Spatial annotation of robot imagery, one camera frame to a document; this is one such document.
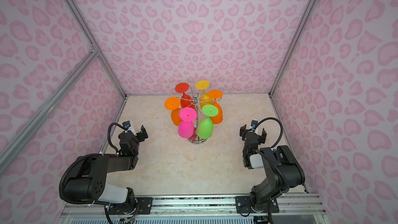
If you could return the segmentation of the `green wine glass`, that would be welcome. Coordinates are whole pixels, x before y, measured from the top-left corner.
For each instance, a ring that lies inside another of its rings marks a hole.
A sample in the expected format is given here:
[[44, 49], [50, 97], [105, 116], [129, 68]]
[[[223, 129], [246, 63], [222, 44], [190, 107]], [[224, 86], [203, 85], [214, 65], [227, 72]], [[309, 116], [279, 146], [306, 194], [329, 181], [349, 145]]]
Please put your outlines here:
[[209, 139], [212, 136], [214, 124], [210, 119], [210, 114], [216, 111], [212, 110], [213, 107], [213, 105], [208, 104], [202, 108], [205, 118], [200, 121], [197, 127], [197, 135], [200, 139]]

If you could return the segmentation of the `orange wine glass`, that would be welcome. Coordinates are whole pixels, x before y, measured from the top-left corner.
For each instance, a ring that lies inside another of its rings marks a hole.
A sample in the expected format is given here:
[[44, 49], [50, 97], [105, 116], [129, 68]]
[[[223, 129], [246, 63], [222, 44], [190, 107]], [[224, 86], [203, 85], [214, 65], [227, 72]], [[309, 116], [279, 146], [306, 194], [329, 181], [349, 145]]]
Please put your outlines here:
[[171, 111], [171, 120], [175, 126], [179, 126], [181, 123], [181, 118], [179, 117], [180, 99], [177, 97], [170, 97], [165, 101], [165, 108]]
[[211, 90], [208, 92], [208, 96], [213, 100], [212, 105], [214, 107], [212, 110], [216, 110], [214, 113], [210, 114], [210, 119], [213, 124], [220, 124], [223, 122], [223, 110], [218, 100], [222, 98], [223, 93], [219, 90]]

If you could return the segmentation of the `yellow wine glass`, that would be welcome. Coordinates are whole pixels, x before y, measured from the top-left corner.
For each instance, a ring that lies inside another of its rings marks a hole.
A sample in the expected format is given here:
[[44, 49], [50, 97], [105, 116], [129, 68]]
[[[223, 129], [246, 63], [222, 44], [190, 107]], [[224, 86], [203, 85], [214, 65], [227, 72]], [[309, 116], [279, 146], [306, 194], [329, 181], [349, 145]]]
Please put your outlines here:
[[213, 99], [208, 95], [208, 89], [210, 82], [207, 80], [201, 80], [196, 83], [195, 88], [202, 91], [200, 96], [200, 107], [203, 108], [205, 105], [213, 104]]

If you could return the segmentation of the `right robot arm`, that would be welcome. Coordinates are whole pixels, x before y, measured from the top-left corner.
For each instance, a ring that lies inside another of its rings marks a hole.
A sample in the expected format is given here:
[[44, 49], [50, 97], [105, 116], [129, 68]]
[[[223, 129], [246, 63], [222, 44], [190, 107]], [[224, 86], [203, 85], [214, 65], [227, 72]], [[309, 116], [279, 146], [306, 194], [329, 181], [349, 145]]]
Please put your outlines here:
[[265, 143], [265, 130], [258, 135], [244, 125], [239, 135], [244, 141], [244, 167], [264, 169], [265, 179], [253, 186], [248, 196], [235, 198], [237, 213], [243, 217], [254, 213], [279, 213], [277, 198], [305, 183], [303, 169], [287, 145], [259, 148]]

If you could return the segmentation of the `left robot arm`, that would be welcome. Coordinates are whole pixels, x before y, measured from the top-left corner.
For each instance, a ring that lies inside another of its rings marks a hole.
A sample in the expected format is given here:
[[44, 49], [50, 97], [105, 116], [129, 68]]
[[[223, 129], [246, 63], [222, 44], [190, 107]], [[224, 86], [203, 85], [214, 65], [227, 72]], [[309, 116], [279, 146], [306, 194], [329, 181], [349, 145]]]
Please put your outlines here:
[[138, 163], [139, 147], [148, 138], [144, 126], [133, 132], [130, 123], [111, 123], [123, 129], [119, 134], [120, 149], [115, 154], [92, 153], [78, 157], [64, 172], [59, 183], [60, 198], [70, 204], [96, 204], [106, 207], [109, 214], [137, 213], [138, 202], [129, 187], [106, 182], [107, 175], [130, 171]]

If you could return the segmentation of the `pink wine glass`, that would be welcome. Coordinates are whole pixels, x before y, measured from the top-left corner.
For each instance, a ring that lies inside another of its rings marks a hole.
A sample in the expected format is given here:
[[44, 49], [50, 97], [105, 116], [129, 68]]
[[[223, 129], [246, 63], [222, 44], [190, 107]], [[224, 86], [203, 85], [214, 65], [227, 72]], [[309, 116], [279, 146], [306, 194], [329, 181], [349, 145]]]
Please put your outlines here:
[[194, 121], [197, 118], [197, 112], [189, 107], [183, 108], [179, 112], [181, 123], [178, 127], [178, 134], [181, 138], [188, 139], [194, 134]]

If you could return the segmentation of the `chrome wine glass rack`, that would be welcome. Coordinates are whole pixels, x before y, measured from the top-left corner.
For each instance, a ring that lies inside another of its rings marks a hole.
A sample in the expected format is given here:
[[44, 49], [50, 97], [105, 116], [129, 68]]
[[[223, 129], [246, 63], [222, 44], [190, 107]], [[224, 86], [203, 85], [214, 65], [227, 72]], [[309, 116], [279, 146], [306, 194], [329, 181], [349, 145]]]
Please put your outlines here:
[[194, 93], [188, 83], [180, 83], [175, 87], [180, 97], [178, 117], [178, 134], [192, 144], [202, 144], [211, 138], [216, 125], [223, 122], [223, 110], [218, 103], [223, 93], [212, 90], [210, 82], [201, 80], [195, 84], [199, 90]]

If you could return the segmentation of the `red wine glass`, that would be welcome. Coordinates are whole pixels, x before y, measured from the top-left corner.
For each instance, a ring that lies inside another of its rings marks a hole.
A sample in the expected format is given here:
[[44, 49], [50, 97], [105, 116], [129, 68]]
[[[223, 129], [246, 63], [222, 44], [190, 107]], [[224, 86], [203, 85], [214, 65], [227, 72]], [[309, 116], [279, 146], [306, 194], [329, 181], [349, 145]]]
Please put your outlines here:
[[181, 108], [189, 107], [195, 109], [195, 105], [192, 103], [192, 97], [187, 95], [189, 89], [190, 86], [187, 83], [180, 83], [175, 87], [175, 91], [182, 94], [180, 99]]

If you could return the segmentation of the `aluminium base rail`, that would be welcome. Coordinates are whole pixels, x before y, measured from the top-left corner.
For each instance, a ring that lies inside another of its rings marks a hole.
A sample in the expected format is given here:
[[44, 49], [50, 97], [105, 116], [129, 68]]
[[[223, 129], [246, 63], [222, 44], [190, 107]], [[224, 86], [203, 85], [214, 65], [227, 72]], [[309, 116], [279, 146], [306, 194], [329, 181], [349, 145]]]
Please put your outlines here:
[[274, 200], [271, 216], [249, 208], [248, 195], [137, 196], [132, 212], [114, 206], [72, 205], [59, 224], [328, 224], [317, 194], [290, 193]]

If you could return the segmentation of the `aluminium frame strut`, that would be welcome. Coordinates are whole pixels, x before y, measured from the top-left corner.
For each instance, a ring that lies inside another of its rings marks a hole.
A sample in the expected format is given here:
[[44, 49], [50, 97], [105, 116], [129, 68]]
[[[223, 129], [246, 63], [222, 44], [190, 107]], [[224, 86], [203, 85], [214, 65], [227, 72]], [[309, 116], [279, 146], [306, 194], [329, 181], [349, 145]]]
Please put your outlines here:
[[79, 81], [80, 77], [90, 67], [91, 63], [97, 58], [98, 50], [93, 48], [85, 59], [80, 62], [75, 69], [59, 85], [51, 97], [33, 115], [33, 118], [23, 127], [23, 129], [13, 137], [11, 144], [1, 154], [1, 175], [11, 166], [13, 161], [20, 155], [27, 146], [32, 136], [44, 124], [49, 115], [58, 107], [61, 101], [69, 93], [71, 88]]

